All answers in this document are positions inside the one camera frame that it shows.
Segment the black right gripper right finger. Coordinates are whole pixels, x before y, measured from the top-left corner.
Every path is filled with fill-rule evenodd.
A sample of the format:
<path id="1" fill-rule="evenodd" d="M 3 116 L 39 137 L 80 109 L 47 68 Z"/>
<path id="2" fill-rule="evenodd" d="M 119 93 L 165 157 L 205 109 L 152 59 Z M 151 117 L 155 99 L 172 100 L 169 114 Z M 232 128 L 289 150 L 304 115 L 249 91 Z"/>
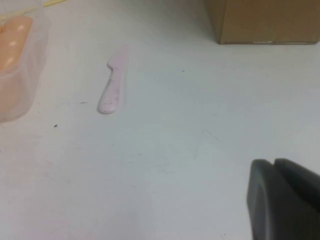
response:
<path id="1" fill-rule="evenodd" d="M 275 168 L 298 199 L 293 235 L 296 240 L 318 240 L 320 238 L 320 175 L 289 159 L 277 158 Z"/>

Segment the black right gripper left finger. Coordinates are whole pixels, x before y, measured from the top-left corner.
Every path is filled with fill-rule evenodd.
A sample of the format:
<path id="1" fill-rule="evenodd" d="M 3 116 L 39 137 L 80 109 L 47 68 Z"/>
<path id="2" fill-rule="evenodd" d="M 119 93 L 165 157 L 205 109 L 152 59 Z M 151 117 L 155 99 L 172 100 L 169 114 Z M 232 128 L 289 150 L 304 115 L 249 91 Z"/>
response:
<path id="1" fill-rule="evenodd" d="M 281 225 L 288 212 L 287 184 L 274 166 L 264 159 L 255 159 L 250 166 L 247 207 L 254 240 L 279 240 Z"/>

